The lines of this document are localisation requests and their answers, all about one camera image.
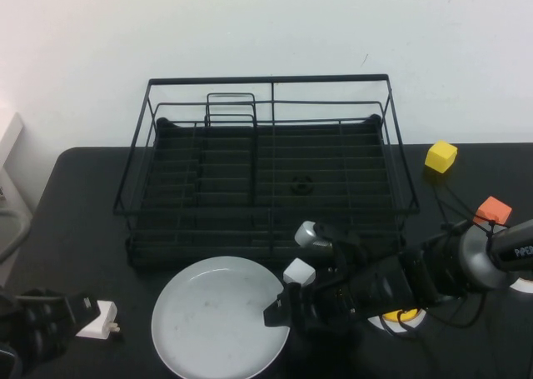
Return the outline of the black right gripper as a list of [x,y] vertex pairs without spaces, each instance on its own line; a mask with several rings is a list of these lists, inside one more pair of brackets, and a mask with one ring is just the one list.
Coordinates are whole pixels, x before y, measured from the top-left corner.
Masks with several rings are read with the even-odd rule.
[[263,311],[266,327],[342,334],[371,317],[434,303],[434,283],[420,253],[398,253],[364,267],[320,269],[305,287],[286,284]]

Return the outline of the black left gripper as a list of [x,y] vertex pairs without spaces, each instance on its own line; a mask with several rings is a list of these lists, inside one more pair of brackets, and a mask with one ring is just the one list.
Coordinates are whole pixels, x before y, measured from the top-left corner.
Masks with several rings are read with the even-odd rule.
[[100,316],[97,299],[89,293],[32,289],[15,297],[15,307],[8,345],[24,367],[61,357],[69,340]]

